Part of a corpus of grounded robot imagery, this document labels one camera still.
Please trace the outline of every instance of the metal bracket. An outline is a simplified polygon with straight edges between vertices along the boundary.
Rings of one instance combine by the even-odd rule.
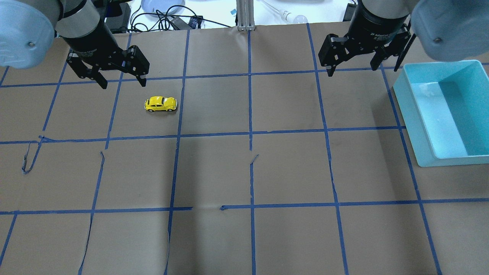
[[[236,0],[236,17],[238,19],[238,30],[255,30],[255,18],[253,16],[253,0]]]

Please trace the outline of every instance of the white surface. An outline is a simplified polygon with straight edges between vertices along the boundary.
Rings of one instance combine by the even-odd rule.
[[[348,3],[353,3],[351,0],[267,0],[268,3],[277,9],[285,9],[296,15],[302,14],[307,17],[309,23],[320,22],[340,22],[343,20],[345,9]],[[129,2],[132,12],[137,10],[141,4],[141,0],[133,0]],[[231,15],[231,11],[236,8],[236,0],[186,0],[185,5],[191,8],[197,15],[204,16],[204,19],[213,20],[229,26],[235,26],[235,16]],[[273,12],[260,0],[254,2],[254,15],[256,25],[280,25],[288,24],[283,21],[278,14]],[[180,15],[193,15],[188,10],[182,10]],[[144,23],[151,28],[156,19],[143,15],[137,18],[135,23]],[[203,28],[218,28],[220,25],[206,22]],[[139,29],[143,30],[144,26],[139,25]]]

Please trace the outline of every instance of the blue tray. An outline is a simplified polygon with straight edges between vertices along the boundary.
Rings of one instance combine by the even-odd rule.
[[[479,61],[406,64],[394,91],[419,166],[489,163],[489,78]]]

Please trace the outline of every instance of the white plastic object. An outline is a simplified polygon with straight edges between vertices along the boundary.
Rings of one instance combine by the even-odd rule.
[[[40,64],[54,29],[40,11],[15,0],[0,0],[0,66],[27,69]]]
[[[291,24],[305,24],[307,23],[307,18],[304,15],[295,15],[289,11],[286,10],[281,10],[280,11],[280,18],[282,20],[287,21]]]
[[[185,0],[142,0],[141,1],[141,7],[143,8],[144,12],[151,12],[155,13],[156,10],[159,10],[162,13],[166,13],[168,8],[170,8],[173,5],[184,5]],[[178,11],[180,11],[182,7],[174,7],[172,8],[168,14],[175,14]]]
[[[458,61],[489,51],[488,0],[421,0],[411,22],[435,60]]]

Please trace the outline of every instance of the toy car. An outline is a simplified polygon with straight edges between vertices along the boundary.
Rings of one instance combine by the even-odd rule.
[[[177,100],[173,97],[152,96],[144,102],[144,109],[150,113],[154,111],[173,112],[177,107]]]

